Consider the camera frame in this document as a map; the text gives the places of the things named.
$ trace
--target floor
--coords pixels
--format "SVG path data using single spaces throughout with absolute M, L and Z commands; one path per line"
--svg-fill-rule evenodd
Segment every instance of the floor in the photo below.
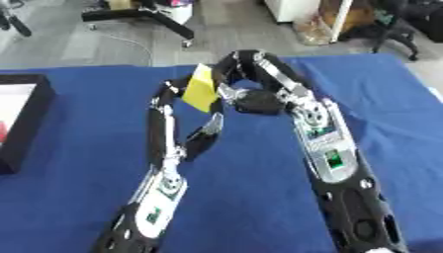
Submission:
M 97 23 L 90 31 L 80 13 L 87 0 L 27 0 L 16 10 L 33 30 L 21 38 L 15 31 L 0 32 L 0 68 L 42 68 L 73 65 L 134 64 L 166 66 L 211 63 L 235 49 L 261 48 L 278 55 L 331 55 L 369 51 L 365 41 L 306 46 L 290 25 L 276 25 L 256 0 L 200 0 L 187 23 L 196 33 L 193 46 L 182 48 L 180 38 L 149 20 Z M 382 51 L 395 53 L 428 86 L 443 93 L 443 43 L 417 33 L 420 60 L 409 62 L 396 44 Z

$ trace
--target blue tablecloth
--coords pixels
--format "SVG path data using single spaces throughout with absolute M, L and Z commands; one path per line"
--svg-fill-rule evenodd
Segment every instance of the blue tablecloth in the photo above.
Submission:
M 289 58 L 340 103 L 414 252 L 443 252 L 443 107 L 389 55 Z M 145 109 L 193 67 L 34 70 L 57 98 L 17 175 L 0 176 L 0 252 L 87 252 L 146 172 Z M 207 119 L 181 103 L 183 132 Z M 286 116 L 227 110 L 163 252 L 334 252 Z

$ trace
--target yellow cube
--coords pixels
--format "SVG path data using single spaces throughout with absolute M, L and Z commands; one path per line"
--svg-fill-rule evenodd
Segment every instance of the yellow cube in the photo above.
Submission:
M 217 99 L 214 89 L 212 69 L 204 64 L 199 64 L 189 81 L 182 100 L 196 109 L 208 113 L 211 104 Z

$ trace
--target black tray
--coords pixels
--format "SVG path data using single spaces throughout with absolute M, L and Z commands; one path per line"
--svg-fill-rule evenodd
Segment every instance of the black tray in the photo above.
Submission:
M 0 104 L 0 124 L 7 127 L 6 137 L 0 139 L 0 174 L 20 170 L 54 97 L 47 79 L 38 74 L 0 75 L 0 100 L 6 94 Z

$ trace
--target black chair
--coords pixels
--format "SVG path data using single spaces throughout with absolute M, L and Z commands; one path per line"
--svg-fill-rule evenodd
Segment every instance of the black chair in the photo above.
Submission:
M 386 11 L 387 15 L 391 16 L 391 19 L 387 23 L 376 19 L 373 24 L 352 28 L 348 32 L 342 34 L 338 40 L 340 42 L 346 42 L 357 38 L 374 40 L 375 45 L 372 49 L 373 53 L 378 52 L 386 40 L 393 40 L 404 44 L 412 51 L 412 54 L 409 57 L 410 60 L 418 60 L 418 48 L 413 43 L 414 30 L 399 26 L 398 24 L 399 19 L 406 15 L 408 1 L 370 0 L 370 2 L 375 9 Z
M 157 23 L 165 26 L 172 32 L 183 37 L 183 47 L 191 46 L 194 39 L 194 31 L 170 19 L 169 17 L 161 13 L 155 6 L 155 3 L 165 6 L 170 5 L 171 0 L 134 0 L 134 2 L 138 3 L 138 7 L 134 9 L 110 10 L 108 2 L 106 0 L 99 0 L 97 2 L 99 8 L 88 8 L 87 10 L 83 11 L 81 18 L 83 22 L 95 22 L 124 18 L 147 17 L 155 20 Z
M 30 37 L 31 30 L 13 13 L 10 12 L 9 1 L 0 1 L 0 29 L 8 31 L 11 27 L 15 28 L 23 37 Z

